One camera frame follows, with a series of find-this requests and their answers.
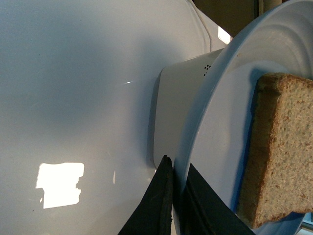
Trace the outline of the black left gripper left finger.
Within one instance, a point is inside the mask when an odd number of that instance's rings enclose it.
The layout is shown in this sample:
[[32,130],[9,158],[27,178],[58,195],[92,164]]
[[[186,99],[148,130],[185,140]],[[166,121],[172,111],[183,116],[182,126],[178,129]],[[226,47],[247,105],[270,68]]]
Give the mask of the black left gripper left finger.
[[142,200],[120,235],[169,235],[172,224],[174,174],[172,161],[163,156]]

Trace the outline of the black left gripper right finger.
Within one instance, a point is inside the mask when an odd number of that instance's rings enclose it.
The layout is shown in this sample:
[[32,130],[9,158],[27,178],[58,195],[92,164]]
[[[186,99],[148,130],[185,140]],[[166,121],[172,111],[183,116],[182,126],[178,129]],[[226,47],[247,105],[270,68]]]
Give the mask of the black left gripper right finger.
[[191,164],[186,181],[186,234],[252,235]]

